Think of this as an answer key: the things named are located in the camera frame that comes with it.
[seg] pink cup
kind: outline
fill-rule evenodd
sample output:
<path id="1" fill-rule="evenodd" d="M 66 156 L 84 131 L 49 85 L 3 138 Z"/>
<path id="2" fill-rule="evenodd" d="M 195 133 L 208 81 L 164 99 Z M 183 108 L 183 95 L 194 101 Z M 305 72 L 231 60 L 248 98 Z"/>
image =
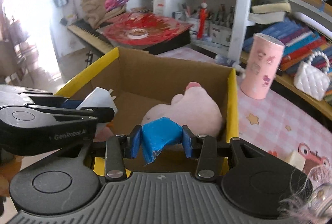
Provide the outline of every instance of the pink cup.
<path id="1" fill-rule="evenodd" d="M 254 99 L 264 99 L 276 75 L 283 56 L 284 44 L 266 34 L 255 34 L 240 88 Z"/>

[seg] quilted handbag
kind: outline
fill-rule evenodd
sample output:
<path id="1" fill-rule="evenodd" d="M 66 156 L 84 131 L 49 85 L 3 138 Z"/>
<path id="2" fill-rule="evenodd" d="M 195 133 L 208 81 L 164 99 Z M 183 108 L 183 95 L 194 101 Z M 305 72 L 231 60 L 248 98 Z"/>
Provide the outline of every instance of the quilted handbag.
<path id="1" fill-rule="evenodd" d="M 323 69 L 324 72 L 311 65 L 316 56 L 322 56 L 325 59 L 326 67 Z M 309 57 L 308 63 L 303 61 L 300 63 L 294 78 L 294 85 L 298 90 L 320 101 L 323 99 L 330 85 L 330 78 L 327 76 L 329 69 L 330 62 L 326 54 L 315 51 Z"/>

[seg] star pattern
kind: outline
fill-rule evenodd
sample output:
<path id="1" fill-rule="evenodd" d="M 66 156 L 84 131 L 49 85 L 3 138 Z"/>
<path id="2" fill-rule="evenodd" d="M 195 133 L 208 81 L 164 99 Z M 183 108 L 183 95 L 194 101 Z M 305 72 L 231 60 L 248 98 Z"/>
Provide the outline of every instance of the star pattern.
<path id="1" fill-rule="evenodd" d="M 250 124 L 252 124 L 252 125 L 259 125 L 259 122 L 258 122 L 259 118 L 258 118 L 258 116 L 255 116 L 252 113 L 249 113 L 249 116 L 247 116 L 246 118 L 249 120 Z"/>

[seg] folded towel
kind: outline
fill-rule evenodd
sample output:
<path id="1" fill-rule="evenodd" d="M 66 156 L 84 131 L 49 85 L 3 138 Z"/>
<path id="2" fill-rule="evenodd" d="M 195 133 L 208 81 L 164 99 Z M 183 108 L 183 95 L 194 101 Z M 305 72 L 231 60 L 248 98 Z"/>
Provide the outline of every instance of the folded towel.
<path id="1" fill-rule="evenodd" d="M 109 12 L 105 8 L 106 0 L 82 0 L 82 8 L 85 12 L 84 20 L 87 21 L 93 29 L 96 29 L 104 21 L 111 19 L 126 10 L 126 6 L 115 8 Z"/>

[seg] pink checkered tablecloth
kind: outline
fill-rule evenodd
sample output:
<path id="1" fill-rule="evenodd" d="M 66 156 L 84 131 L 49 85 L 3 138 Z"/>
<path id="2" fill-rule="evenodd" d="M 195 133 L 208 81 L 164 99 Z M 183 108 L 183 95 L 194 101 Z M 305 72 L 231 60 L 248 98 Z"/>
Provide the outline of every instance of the pink checkered tablecloth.
<path id="1" fill-rule="evenodd" d="M 212 58 L 183 47 L 162 57 L 214 62 Z M 238 86 L 239 137 L 257 147 L 285 158 L 294 150 L 305 150 L 317 162 L 328 159 L 332 165 L 332 134 L 303 110 L 269 90 L 263 100 L 246 96 Z"/>

